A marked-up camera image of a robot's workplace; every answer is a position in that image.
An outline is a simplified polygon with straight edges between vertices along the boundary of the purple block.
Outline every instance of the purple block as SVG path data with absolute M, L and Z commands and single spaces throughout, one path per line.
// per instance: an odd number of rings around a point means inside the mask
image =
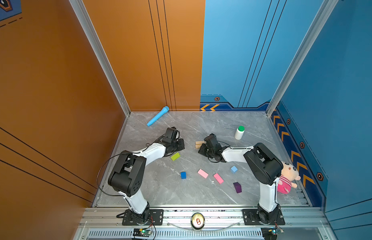
M 242 192 L 242 186 L 239 184 L 239 182 L 234 183 L 234 188 L 235 188 L 236 193 Z

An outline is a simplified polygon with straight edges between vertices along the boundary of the pink block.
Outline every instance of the pink block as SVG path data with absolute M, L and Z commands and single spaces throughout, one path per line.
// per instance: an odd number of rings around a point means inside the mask
M 198 171 L 198 173 L 199 173 L 202 177 L 204 177 L 204 178 L 207 178 L 207 176 L 208 176 L 208 174 L 207 174 L 205 171 L 203 171 L 202 169 L 200 169 L 200 170 Z
M 214 178 L 219 182 L 219 184 L 222 184 L 223 183 L 223 179 L 220 177 L 220 175 L 219 174 L 215 174 L 214 175 Z

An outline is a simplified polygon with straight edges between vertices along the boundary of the plush toy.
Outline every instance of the plush toy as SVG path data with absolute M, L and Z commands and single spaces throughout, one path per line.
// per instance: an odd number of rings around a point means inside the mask
M 300 180 L 301 177 L 299 176 L 298 171 L 296 168 L 288 162 L 282 162 L 283 169 L 281 172 L 281 176 L 279 177 L 278 182 L 278 192 L 283 194 L 288 194 L 291 191 L 291 187 L 296 188 L 298 187 L 297 184 L 291 182 L 294 180 Z

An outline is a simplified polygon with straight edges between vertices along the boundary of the white bottle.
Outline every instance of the white bottle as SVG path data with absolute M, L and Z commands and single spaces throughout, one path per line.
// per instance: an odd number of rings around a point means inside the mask
M 244 132 L 245 132 L 245 127 L 239 126 L 234 135 L 235 139 L 240 140 Z

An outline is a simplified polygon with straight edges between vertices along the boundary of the robotic arm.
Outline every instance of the robotic arm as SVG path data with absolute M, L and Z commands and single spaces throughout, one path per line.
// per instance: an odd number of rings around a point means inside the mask
M 164 135 L 147 148 L 135 152 L 121 152 L 110 173 L 108 184 L 129 204 L 129 210 L 125 214 L 137 223 L 147 222 L 150 205 L 140 190 L 145 166 L 184 148 L 184 141 L 179 138 L 179 131 L 175 127 L 169 127 Z
M 203 156 L 214 158 L 217 162 L 247 162 L 260 182 L 260 222 L 269 224 L 277 221 L 281 212 L 276 201 L 276 190 L 283 169 L 282 162 L 263 143 L 250 147 L 222 147 L 214 134 L 207 136 L 204 141 L 198 151 Z

